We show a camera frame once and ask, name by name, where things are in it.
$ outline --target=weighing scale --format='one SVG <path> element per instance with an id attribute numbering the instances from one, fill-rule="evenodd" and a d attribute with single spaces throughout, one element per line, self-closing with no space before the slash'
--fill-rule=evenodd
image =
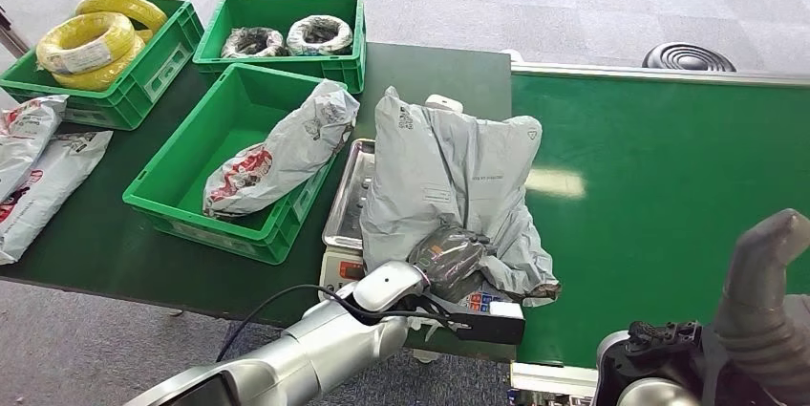
<path id="1" fill-rule="evenodd" d="M 373 171 L 374 140 L 355 140 L 324 227 L 323 240 L 327 249 L 321 263 L 319 285 L 322 287 L 339 290 L 365 275 L 360 212 L 372 183 Z M 318 294 L 322 301 L 326 299 L 323 293 Z"/>

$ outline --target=gray carpet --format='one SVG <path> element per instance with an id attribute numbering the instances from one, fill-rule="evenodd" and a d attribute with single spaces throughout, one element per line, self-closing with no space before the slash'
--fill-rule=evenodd
<path id="1" fill-rule="evenodd" d="M 217 0 L 192 0 L 206 23 Z M 78 0 L 0 0 L 35 42 Z M 718 50 L 743 72 L 810 74 L 810 0 L 367 0 L 369 39 L 637 67 L 664 41 Z M 0 50 L 0 70 L 12 62 Z M 5 93 L 0 102 L 11 101 Z M 194 314 L 0 282 L 0 405 L 119 404 L 213 359 L 228 324 Z M 271 337 L 253 327 L 235 350 Z M 507 367 L 403 353 L 322 404 L 503 404 Z"/>

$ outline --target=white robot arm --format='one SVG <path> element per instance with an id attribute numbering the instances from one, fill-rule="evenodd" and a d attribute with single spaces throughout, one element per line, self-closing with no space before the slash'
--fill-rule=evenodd
<path id="1" fill-rule="evenodd" d="M 387 263 L 340 289 L 337 295 L 344 303 L 328 299 L 313 306 L 270 344 L 233 360 L 189 369 L 125 406 L 306 404 L 396 353 L 408 335 L 404 316 L 408 312 L 387 310 L 419 296 L 427 300 L 418 305 L 432 309 L 436 319 L 459 338 L 520 342 L 525 323 L 522 314 L 472 312 L 430 297 L 429 286 L 418 268 L 404 262 Z M 406 309 L 415 309 L 415 302 Z M 516 304 L 511 306 L 520 310 Z M 514 311 L 511 308 L 505 313 Z M 380 312 L 388 315 L 379 316 Z"/>

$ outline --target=yellow cable coil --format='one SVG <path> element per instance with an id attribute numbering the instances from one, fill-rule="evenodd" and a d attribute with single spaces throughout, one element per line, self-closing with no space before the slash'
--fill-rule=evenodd
<path id="1" fill-rule="evenodd" d="M 80 89 L 83 91 L 104 91 L 109 88 L 113 81 L 118 78 L 121 72 L 127 68 L 140 50 L 143 49 L 145 43 L 139 36 L 135 37 L 135 43 L 132 45 L 129 53 L 119 58 L 117 61 L 110 65 L 102 67 L 98 70 L 79 75 L 60 75 L 52 74 L 53 79 L 62 86 L 70 89 Z"/>
<path id="2" fill-rule="evenodd" d="M 146 0 L 82 0 L 76 7 L 76 14 L 95 11 L 120 12 L 146 26 L 152 34 L 166 22 L 166 13 Z"/>
<path id="3" fill-rule="evenodd" d="M 142 31 L 135 31 L 135 35 L 139 36 L 144 43 L 149 43 L 149 40 L 155 36 L 155 33 L 150 31 L 149 29 L 144 29 Z"/>
<path id="4" fill-rule="evenodd" d="M 135 28 L 119 12 L 93 12 L 54 27 L 36 45 L 36 60 L 53 74 L 82 74 L 132 49 Z"/>

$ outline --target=white mailer bag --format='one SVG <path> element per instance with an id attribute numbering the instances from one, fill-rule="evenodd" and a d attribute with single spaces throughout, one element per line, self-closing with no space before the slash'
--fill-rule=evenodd
<path id="1" fill-rule="evenodd" d="M 0 114 L 0 201 L 28 177 L 62 121 L 67 98 L 32 98 Z"/>
<path id="2" fill-rule="evenodd" d="M 112 131 L 54 136 L 25 182 L 0 204 L 0 265 L 14 263 L 104 156 Z"/>
<path id="3" fill-rule="evenodd" d="M 360 103 L 340 85 L 323 80 L 265 141 L 240 151 L 208 177 L 202 212 L 240 217 L 278 201 L 340 151 L 359 109 Z"/>
<path id="4" fill-rule="evenodd" d="M 506 121 L 407 104 L 389 88 L 375 110 L 374 176 L 360 216 L 369 270 L 406 260 L 442 222 L 487 236 L 487 281 L 525 305 L 556 298 L 551 256 L 525 206 L 524 183 L 540 146 L 532 117 Z"/>

